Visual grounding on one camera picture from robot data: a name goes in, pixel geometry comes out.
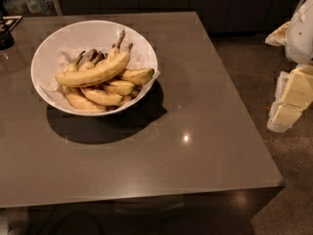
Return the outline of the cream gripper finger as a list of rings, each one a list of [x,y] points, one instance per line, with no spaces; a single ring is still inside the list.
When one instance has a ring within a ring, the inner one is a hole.
[[[267,128],[274,132],[286,132],[312,103],[313,66],[297,65],[291,72],[282,71],[277,80]]]
[[[265,38],[265,43],[275,47],[285,46],[289,25],[289,22],[283,23]]]

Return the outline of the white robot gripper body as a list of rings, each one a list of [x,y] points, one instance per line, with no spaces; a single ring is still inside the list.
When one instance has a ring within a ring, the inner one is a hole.
[[[293,14],[286,37],[287,58],[297,64],[313,64],[313,0],[306,0]]]

